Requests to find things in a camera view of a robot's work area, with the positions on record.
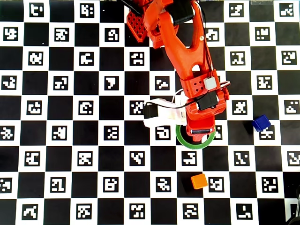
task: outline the black and white checkerboard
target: black and white checkerboard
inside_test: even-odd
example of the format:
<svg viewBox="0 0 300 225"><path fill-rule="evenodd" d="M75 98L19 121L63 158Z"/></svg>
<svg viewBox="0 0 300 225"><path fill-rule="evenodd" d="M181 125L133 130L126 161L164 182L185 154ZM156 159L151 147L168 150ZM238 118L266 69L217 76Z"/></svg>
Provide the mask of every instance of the black and white checkerboard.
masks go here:
<svg viewBox="0 0 300 225"><path fill-rule="evenodd" d="M119 2L0 1L0 225L265 225L300 184L299 2L200 3L227 110L203 150L143 125L181 88ZM191 43L192 24L178 36ZM254 132L266 114L272 126ZM203 172L209 186L193 190Z"/></svg>

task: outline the orange cube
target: orange cube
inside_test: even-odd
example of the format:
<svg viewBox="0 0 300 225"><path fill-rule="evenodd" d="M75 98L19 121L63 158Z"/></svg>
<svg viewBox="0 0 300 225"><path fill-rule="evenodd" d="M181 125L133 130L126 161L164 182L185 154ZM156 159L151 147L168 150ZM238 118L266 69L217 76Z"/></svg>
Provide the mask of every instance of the orange cube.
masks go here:
<svg viewBox="0 0 300 225"><path fill-rule="evenodd" d="M208 185L206 177L203 173L196 175L196 176L192 176L191 179L192 179L194 189L201 189Z"/></svg>

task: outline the blue cube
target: blue cube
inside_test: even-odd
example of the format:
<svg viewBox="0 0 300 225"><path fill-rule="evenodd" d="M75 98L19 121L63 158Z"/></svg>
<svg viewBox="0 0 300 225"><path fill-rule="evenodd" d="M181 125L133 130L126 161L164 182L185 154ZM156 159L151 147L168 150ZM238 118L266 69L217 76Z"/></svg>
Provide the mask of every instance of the blue cube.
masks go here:
<svg viewBox="0 0 300 225"><path fill-rule="evenodd" d="M262 115L258 118L256 118L253 122L252 125L256 129L257 132L263 131L265 128L268 128L271 126L271 123L269 119L266 117L266 115Z"/></svg>

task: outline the black cable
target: black cable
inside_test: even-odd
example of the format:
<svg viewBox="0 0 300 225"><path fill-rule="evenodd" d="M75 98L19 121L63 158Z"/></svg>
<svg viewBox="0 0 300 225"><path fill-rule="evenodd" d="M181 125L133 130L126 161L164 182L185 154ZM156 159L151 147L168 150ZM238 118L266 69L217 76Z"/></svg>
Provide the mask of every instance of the black cable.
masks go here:
<svg viewBox="0 0 300 225"><path fill-rule="evenodd" d="M196 101L198 101L198 100L200 100L200 99L204 98L204 97L205 97L205 95L206 95L207 93L208 93L208 91L207 91L205 94L203 94L203 95L201 95L201 96L198 96L198 97L196 97L194 101L192 101L192 102L189 102L189 103L186 103L185 105L178 106L178 107L168 107L168 106L165 106L165 105L160 105L160 104L153 103L153 102L146 102L146 106L147 106L147 104L148 104L148 103L151 103L151 104L153 104L153 105L158 105L158 106L161 106L161 107L163 107L163 108L168 108L168 109L181 109L181 108L183 108L183 107L186 107L186 106L188 106L188 105L190 105L190 104L192 104L192 103L195 103Z"/></svg>

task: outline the green ring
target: green ring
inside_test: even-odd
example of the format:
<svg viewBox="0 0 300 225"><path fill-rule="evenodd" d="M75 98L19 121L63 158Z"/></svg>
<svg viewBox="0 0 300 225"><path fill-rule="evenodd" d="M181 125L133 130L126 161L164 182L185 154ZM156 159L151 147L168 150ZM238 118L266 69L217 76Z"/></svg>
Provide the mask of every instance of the green ring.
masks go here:
<svg viewBox="0 0 300 225"><path fill-rule="evenodd" d="M212 142L212 140L214 140L215 133L216 133L216 131L212 132L204 143L190 144L186 140L183 139L181 132L180 132L180 127L181 127L181 125L176 125L176 137L183 146L185 146L189 149L204 149L204 148L206 148L207 146L209 146L209 144Z"/></svg>

